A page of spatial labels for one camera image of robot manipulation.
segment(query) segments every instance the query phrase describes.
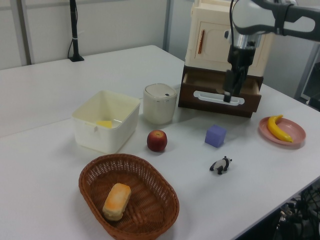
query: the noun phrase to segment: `container lid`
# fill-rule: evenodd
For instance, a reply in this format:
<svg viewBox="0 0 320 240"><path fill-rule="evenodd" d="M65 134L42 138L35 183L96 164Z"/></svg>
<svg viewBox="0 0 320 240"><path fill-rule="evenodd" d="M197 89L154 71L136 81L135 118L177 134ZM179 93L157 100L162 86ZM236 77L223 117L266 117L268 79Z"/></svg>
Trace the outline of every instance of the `container lid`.
<svg viewBox="0 0 320 240"><path fill-rule="evenodd" d="M176 90L163 83L149 85L145 91L155 98L168 98L177 94Z"/></svg>

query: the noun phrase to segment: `wooden drawer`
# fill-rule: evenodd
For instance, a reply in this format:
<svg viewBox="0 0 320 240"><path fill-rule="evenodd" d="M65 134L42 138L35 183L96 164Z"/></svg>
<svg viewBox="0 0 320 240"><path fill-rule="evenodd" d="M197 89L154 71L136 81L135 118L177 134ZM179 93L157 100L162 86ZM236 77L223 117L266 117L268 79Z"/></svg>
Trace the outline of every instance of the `wooden drawer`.
<svg viewBox="0 0 320 240"><path fill-rule="evenodd" d="M231 104L223 102L225 77L222 71L184 66L178 106L251 118L260 103L263 77L247 76Z"/></svg>

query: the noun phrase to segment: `yellow banana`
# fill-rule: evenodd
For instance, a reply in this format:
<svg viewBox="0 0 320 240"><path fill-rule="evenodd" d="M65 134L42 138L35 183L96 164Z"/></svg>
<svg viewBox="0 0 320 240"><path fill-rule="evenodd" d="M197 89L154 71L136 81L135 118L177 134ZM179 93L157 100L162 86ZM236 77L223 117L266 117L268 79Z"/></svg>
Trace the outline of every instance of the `yellow banana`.
<svg viewBox="0 0 320 240"><path fill-rule="evenodd" d="M279 140L292 143L293 140L291 136L280 129L277 125L277 121L282 118L283 115L271 116L268 119L267 128L269 131Z"/></svg>

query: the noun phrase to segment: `purple cube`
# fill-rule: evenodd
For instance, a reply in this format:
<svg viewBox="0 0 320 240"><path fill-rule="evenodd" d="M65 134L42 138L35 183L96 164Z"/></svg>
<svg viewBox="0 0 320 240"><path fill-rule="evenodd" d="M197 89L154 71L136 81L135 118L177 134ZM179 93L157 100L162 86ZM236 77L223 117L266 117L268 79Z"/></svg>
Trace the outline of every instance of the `purple cube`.
<svg viewBox="0 0 320 240"><path fill-rule="evenodd" d="M226 134L226 129L218 125L213 125L206 131L204 142L216 148L219 148L224 143Z"/></svg>

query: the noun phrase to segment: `wicker basket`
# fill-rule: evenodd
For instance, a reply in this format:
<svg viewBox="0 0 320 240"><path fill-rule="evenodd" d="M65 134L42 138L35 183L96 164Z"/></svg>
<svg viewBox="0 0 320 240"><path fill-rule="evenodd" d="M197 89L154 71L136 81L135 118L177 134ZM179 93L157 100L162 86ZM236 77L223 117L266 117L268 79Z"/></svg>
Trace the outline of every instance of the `wicker basket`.
<svg viewBox="0 0 320 240"><path fill-rule="evenodd" d="M130 186L131 197L119 221L107 221L102 208L116 184ZM117 240L154 240L167 231L179 214L172 186L147 161L129 154L104 155L81 172L79 188L96 219Z"/></svg>

